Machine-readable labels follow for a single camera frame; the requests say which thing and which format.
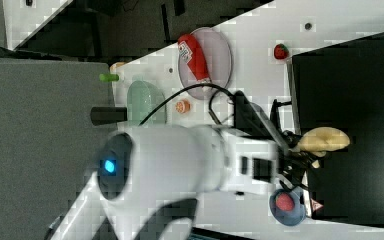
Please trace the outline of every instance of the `red object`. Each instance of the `red object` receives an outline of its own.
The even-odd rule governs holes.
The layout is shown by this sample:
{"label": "red object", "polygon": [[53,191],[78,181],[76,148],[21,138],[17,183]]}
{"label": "red object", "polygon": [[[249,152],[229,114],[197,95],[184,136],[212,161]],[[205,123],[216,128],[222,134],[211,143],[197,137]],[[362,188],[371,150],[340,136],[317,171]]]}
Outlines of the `red object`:
{"label": "red object", "polygon": [[289,56],[289,50],[283,44],[277,44],[274,48],[274,58],[278,60],[285,59]]}
{"label": "red object", "polygon": [[198,82],[209,81],[204,52],[196,38],[191,34],[185,34],[177,40],[180,57],[188,64],[189,69]]}
{"label": "red object", "polygon": [[276,197],[276,207],[282,211],[290,212],[294,209],[294,200],[287,193],[280,193]]}

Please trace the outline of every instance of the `dark floor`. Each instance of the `dark floor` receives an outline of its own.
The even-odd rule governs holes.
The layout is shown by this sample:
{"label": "dark floor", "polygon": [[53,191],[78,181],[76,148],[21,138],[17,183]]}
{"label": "dark floor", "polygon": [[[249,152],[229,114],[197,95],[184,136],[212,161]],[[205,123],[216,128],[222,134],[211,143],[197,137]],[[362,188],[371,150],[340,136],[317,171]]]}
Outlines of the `dark floor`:
{"label": "dark floor", "polygon": [[[102,6],[101,12],[91,14],[92,18],[97,19],[95,31],[99,32],[99,40],[96,36],[93,38],[94,28],[93,24],[90,24],[93,20],[77,13],[79,9],[83,9],[83,5],[79,7],[79,3],[73,3],[19,49],[81,59],[88,57],[87,61],[108,64],[117,61],[128,62],[176,42],[184,33],[203,26],[217,25],[270,2],[270,0],[107,1],[112,2],[114,7]],[[178,16],[175,12],[175,2],[184,3],[184,12],[178,12]],[[115,12],[115,14],[108,16],[102,12]],[[94,46],[94,42],[100,42],[97,44],[99,46]]]}

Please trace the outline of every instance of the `green object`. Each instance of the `green object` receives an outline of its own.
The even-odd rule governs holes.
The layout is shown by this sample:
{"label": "green object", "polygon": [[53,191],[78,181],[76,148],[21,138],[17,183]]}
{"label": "green object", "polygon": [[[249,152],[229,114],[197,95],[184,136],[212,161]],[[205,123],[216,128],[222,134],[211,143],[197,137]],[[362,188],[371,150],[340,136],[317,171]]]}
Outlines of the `green object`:
{"label": "green object", "polygon": [[[142,80],[134,81],[127,92],[127,119],[129,125],[137,126],[159,104],[165,100],[163,93],[155,85]],[[165,124],[166,107],[158,110],[147,124]]]}
{"label": "green object", "polygon": [[101,73],[99,74],[99,80],[102,82],[115,82],[118,81],[120,78],[117,74],[112,73]]}

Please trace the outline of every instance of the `green bowl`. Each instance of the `green bowl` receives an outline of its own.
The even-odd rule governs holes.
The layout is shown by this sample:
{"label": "green bowl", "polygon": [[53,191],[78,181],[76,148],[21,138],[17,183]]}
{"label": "green bowl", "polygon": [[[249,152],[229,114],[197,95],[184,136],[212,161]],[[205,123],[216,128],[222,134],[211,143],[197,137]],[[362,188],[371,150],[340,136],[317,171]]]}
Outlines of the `green bowl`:
{"label": "green bowl", "polygon": [[[142,80],[134,81],[127,93],[127,119],[131,126],[137,126],[145,117],[165,100],[155,85]],[[165,124],[166,107],[160,108],[146,124]]]}

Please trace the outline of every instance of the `orange object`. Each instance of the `orange object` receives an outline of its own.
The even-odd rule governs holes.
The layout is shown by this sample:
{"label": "orange object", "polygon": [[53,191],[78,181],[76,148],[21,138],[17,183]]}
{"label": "orange object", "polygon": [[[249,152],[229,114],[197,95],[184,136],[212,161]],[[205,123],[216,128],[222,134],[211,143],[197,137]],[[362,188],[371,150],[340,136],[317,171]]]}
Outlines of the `orange object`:
{"label": "orange object", "polygon": [[187,113],[191,110],[191,104],[188,100],[182,99],[176,103],[176,111],[179,113]]}

